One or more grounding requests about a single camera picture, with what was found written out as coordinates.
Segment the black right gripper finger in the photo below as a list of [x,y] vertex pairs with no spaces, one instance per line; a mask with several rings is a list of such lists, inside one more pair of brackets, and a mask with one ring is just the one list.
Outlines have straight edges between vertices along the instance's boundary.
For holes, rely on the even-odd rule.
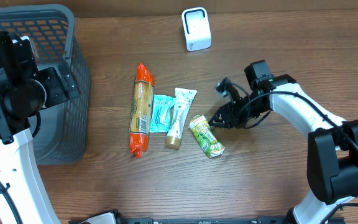
[[227,123],[225,121],[212,121],[211,125],[215,128],[224,128],[224,129],[231,129],[232,128],[232,124],[231,123]]
[[225,123],[229,119],[229,112],[227,108],[220,107],[209,119],[209,123]]

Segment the green jasmine tea pouch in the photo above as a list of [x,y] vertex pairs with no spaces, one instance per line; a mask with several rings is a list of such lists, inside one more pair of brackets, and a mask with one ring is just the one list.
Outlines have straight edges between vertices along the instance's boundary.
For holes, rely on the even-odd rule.
[[205,115],[194,116],[190,121],[189,128],[201,150],[208,158],[217,158],[223,154],[225,147],[214,136]]

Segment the orange spaghetti pasta packet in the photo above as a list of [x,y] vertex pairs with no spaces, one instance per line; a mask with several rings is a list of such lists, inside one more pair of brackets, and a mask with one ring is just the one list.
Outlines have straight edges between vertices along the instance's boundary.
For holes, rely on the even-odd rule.
[[138,63],[129,129],[129,149],[136,158],[140,158],[147,151],[154,103],[154,88],[154,76],[145,65]]

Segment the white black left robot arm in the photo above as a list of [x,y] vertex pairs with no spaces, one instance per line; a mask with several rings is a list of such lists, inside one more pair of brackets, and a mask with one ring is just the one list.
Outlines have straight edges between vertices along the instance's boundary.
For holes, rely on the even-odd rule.
[[29,37],[0,31],[0,219],[3,223],[58,223],[37,168],[29,118],[79,94],[65,68],[37,66]]

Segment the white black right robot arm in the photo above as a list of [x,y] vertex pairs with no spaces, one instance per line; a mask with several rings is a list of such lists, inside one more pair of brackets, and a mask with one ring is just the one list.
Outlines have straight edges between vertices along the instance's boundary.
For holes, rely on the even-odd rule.
[[263,121],[271,112],[287,119],[307,140],[306,176],[310,191],[284,217],[268,217],[272,223],[344,223],[334,218],[338,210],[358,207],[358,119],[347,121],[310,98],[288,74],[275,76],[264,60],[244,70],[250,93],[224,78],[215,89],[230,101],[209,120],[216,128],[249,129],[255,118]]

